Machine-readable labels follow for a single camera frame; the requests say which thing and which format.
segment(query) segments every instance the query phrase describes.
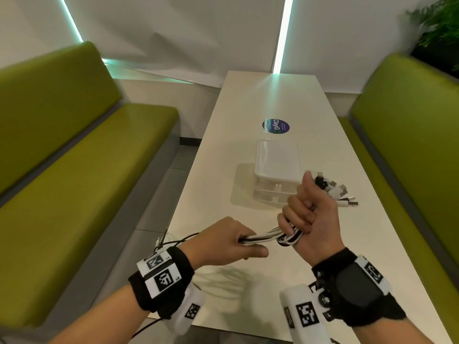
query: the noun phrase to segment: table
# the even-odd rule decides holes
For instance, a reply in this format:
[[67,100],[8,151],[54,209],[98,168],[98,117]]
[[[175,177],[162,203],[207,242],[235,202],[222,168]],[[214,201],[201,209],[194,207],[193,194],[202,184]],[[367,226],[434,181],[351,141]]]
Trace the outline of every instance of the table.
[[[267,118],[290,130],[272,134]],[[294,140],[304,170],[322,171],[347,186],[360,203],[339,208],[342,237],[367,257],[393,286],[413,323],[436,344],[449,344],[440,319],[351,144],[315,76],[230,71],[169,226],[176,238],[232,216],[258,233],[277,226],[279,208],[252,199],[257,139]],[[279,301],[289,286],[314,281],[310,267],[292,248],[267,243],[267,259],[206,266],[194,281],[207,293],[194,325],[291,341]],[[341,343],[358,343],[343,322],[327,324]]]

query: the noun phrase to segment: green bench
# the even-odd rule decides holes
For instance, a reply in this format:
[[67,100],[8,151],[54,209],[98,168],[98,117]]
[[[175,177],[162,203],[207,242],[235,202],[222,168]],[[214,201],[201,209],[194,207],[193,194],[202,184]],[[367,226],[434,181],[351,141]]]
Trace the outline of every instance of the green bench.
[[[459,266],[459,83],[392,54],[370,78],[350,120],[340,122],[445,329],[459,343],[459,291],[452,282]],[[405,211],[375,161],[390,168],[448,261],[434,254],[435,242],[426,241],[413,223],[416,213]]]
[[[113,218],[147,168],[156,172],[143,182],[149,193],[169,167],[179,146],[177,110],[121,98],[91,43],[0,70],[0,194],[10,197],[0,207],[1,327],[40,326],[108,234],[115,246],[98,255],[106,264],[111,255],[108,266],[99,270],[96,257],[86,266],[103,283],[139,218],[130,216],[151,195],[127,208],[121,224]],[[56,152],[63,155],[50,161]]]

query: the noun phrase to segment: green plant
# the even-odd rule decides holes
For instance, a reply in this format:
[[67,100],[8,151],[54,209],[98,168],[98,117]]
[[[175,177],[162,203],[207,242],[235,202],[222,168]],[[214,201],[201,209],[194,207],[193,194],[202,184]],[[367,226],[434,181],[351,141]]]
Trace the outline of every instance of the green plant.
[[439,0],[407,13],[412,22],[426,31],[420,45],[427,47],[436,41],[459,44],[459,0]]

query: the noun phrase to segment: gray floor tile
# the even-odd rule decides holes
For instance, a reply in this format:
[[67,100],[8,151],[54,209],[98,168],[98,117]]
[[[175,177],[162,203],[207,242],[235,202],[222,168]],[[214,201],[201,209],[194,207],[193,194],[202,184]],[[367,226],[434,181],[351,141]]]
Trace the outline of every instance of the gray floor tile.
[[189,170],[168,169],[136,229],[164,233],[174,215]]
[[171,169],[191,169],[193,162],[198,152],[198,147],[194,146],[180,146],[179,151],[175,155],[174,160],[170,166]]
[[162,237],[162,234],[154,231],[133,231],[104,286],[102,286],[95,304],[100,303],[128,283],[128,277],[137,270],[136,263],[153,253],[158,237]]

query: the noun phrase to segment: right hand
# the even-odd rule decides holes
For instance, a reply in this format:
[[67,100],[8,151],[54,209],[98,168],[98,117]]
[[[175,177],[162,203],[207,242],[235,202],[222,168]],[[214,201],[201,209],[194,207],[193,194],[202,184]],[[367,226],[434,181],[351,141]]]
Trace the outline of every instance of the right hand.
[[344,249],[336,202],[314,183],[311,172],[305,172],[297,194],[289,196],[277,217],[280,229],[290,235],[287,220],[304,233],[293,247],[310,266]]

